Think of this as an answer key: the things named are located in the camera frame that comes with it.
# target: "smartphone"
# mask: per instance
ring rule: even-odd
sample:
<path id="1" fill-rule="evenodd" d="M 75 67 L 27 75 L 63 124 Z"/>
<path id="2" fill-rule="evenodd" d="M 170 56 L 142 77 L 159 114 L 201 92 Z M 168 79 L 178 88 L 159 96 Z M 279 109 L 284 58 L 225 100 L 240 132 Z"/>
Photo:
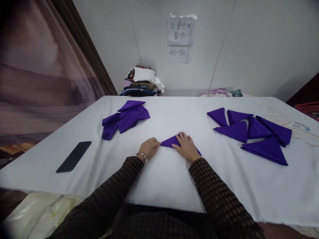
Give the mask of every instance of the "smartphone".
<path id="1" fill-rule="evenodd" d="M 91 141 L 79 142 L 70 155 L 66 158 L 66 160 L 64 160 L 61 166 L 57 169 L 56 173 L 72 171 L 91 143 Z"/>

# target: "bracelet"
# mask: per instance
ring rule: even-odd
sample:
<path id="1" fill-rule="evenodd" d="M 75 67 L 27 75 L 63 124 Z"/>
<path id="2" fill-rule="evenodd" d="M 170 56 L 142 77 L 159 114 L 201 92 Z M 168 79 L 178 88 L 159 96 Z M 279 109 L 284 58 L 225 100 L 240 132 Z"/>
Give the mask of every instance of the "bracelet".
<path id="1" fill-rule="evenodd" d="M 136 154 L 136 156 L 137 156 L 138 154 L 141 154 L 141 155 L 145 158 L 145 163 L 147 163 L 147 157 L 145 156 L 145 154 L 143 154 L 143 153 L 141 153 L 141 152 L 138 152 L 138 153 Z"/>

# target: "handwritten sign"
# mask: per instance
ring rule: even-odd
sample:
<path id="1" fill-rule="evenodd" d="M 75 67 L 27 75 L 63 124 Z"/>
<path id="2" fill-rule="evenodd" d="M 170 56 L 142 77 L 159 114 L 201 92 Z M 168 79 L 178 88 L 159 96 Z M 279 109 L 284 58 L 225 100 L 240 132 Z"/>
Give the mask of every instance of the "handwritten sign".
<path id="1" fill-rule="evenodd" d="M 192 29 L 196 16 L 173 16 L 168 21 L 168 44 L 169 45 L 191 45 Z"/>
<path id="2" fill-rule="evenodd" d="M 169 46 L 169 61 L 175 63 L 188 63 L 188 51 L 189 46 Z"/>

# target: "person's left hand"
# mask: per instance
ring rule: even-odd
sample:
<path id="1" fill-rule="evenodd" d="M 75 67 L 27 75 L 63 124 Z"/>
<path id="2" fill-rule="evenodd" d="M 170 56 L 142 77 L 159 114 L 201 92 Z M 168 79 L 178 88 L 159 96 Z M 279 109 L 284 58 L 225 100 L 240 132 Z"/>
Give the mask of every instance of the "person's left hand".
<path id="1" fill-rule="evenodd" d="M 139 152 L 145 154 L 147 160 L 150 160 L 156 154 L 160 144 L 161 142 L 158 142 L 156 138 L 150 138 L 141 144 Z M 136 157 L 145 164 L 145 158 L 141 154 L 138 154 Z"/>

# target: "person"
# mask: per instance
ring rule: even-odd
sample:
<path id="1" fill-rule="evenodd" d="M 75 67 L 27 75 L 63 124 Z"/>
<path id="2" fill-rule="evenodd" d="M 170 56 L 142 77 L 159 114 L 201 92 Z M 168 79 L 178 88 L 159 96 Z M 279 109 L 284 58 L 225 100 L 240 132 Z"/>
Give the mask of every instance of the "person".
<path id="1" fill-rule="evenodd" d="M 192 138 L 184 132 L 176 137 L 180 147 L 172 146 L 191 162 L 189 172 L 207 213 L 123 203 L 145 158 L 151 160 L 161 144 L 151 138 L 74 207 L 48 238 L 265 238 L 263 229 L 198 153 Z"/>

